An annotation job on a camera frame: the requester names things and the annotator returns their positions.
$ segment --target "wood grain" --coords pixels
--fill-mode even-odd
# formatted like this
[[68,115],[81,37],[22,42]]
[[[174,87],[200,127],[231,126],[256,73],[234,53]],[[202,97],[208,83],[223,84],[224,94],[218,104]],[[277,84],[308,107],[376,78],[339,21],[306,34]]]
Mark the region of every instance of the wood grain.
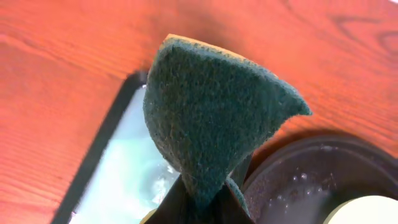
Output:
[[126,74],[149,68],[169,33],[267,67],[313,109],[257,150],[251,170],[329,132],[398,157],[393,2],[3,0],[0,12],[0,223],[49,222]]

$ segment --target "wooden table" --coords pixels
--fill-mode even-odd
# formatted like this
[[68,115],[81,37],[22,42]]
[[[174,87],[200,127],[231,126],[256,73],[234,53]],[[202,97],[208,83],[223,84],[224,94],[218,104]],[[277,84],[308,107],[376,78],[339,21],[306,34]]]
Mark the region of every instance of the wooden table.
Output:
[[47,223],[128,73],[168,33],[219,45],[295,86],[314,115],[255,153],[348,132],[398,157],[398,4],[3,0],[0,223]]

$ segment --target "dark round container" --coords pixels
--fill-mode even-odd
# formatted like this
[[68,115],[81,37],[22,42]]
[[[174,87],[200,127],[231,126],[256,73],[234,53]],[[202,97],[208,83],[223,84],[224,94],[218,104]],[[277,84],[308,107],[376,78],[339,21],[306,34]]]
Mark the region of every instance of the dark round container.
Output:
[[356,138],[308,138],[266,159],[242,191],[258,224],[322,224],[354,198],[398,199],[398,161]]

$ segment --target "sponge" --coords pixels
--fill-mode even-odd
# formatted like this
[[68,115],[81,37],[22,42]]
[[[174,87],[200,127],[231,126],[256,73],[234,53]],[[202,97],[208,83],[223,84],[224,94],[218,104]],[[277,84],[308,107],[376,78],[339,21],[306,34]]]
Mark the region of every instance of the sponge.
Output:
[[289,84],[240,55],[186,37],[164,40],[147,77],[150,136],[181,173],[198,211],[245,157],[298,114],[311,111]]

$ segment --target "green scouring pad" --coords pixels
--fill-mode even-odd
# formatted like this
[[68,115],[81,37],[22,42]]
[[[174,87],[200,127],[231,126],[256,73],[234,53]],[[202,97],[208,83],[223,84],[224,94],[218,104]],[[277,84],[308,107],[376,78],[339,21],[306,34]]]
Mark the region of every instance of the green scouring pad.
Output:
[[311,111],[293,87],[203,42],[169,35],[149,71],[146,125],[160,153],[181,172],[198,211],[245,157],[298,114]]

